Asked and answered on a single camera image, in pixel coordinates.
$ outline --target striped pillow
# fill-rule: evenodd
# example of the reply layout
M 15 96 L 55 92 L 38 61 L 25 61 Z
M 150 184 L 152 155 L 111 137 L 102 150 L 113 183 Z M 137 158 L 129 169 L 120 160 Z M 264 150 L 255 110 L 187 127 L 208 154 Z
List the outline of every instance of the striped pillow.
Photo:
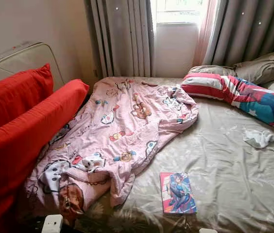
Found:
M 191 73 L 181 87 L 189 95 L 224 100 L 274 126 L 274 91 L 246 80 L 218 74 Z

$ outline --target star print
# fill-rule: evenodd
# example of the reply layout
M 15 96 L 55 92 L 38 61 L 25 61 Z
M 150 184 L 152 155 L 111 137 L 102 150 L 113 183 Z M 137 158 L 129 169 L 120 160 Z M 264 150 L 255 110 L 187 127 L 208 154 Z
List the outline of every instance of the star print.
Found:
M 256 114 L 256 111 L 255 110 L 252 110 L 252 109 L 249 109 L 249 114 L 250 115 L 253 115 L 253 116 L 257 116 L 257 114 Z

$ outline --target comic book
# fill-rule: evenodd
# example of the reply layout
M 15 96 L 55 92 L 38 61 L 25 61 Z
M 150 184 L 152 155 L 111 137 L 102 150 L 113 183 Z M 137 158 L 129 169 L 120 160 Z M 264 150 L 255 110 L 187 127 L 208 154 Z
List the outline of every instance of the comic book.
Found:
M 165 214 L 196 213 L 190 180 L 185 172 L 161 172 L 161 198 Z

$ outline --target pink curtain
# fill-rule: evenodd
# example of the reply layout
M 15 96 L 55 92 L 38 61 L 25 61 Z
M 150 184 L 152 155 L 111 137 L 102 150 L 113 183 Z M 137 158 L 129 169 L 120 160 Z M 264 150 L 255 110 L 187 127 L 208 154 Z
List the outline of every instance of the pink curtain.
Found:
M 210 41 L 212 29 L 214 26 L 214 17 L 216 12 L 217 0 L 204 0 L 201 15 L 201 24 L 199 28 L 198 41 L 196 44 L 193 66 L 200 66 L 203 63 L 208 44 Z

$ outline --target window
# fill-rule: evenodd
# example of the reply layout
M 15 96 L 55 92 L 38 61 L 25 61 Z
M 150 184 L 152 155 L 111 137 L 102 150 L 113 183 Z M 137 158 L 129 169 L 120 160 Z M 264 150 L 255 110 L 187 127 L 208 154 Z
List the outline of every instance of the window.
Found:
M 157 23 L 197 23 L 203 0 L 156 0 Z

